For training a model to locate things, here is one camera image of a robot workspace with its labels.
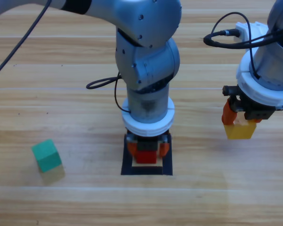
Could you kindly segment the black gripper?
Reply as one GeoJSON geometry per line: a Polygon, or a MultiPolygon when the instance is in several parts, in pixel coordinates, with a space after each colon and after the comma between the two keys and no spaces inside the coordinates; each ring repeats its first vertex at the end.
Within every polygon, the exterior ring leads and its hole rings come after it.
{"type": "Polygon", "coordinates": [[[171,134],[163,133],[154,137],[142,137],[133,133],[126,134],[128,152],[135,157],[137,151],[158,151],[157,157],[164,158],[169,151],[171,134]]]}
{"type": "Polygon", "coordinates": [[[229,96],[223,107],[222,123],[224,125],[233,125],[238,112],[244,112],[246,120],[253,120],[260,123],[267,120],[276,111],[283,111],[283,105],[263,105],[248,97],[238,85],[223,86],[222,93],[229,96]]]}

